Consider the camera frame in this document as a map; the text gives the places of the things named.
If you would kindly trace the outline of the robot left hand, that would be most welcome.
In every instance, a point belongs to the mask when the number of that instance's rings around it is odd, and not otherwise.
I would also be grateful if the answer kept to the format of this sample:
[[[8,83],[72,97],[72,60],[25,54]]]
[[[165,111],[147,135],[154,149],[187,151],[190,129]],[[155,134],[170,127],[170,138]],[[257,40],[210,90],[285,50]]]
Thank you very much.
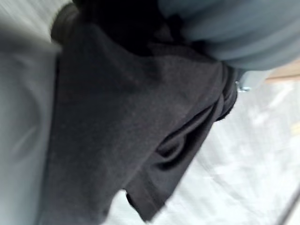
[[[145,62],[154,61],[152,35],[164,23],[208,56],[241,70],[271,70],[300,55],[297,0],[76,0],[59,12],[51,38],[67,45],[63,75],[88,77],[90,56],[78,49],[91,44],[98,51],[106,33],[117,56],[136,63],[130,77],[118,75],[107,86],[158,92],[165,85]]]

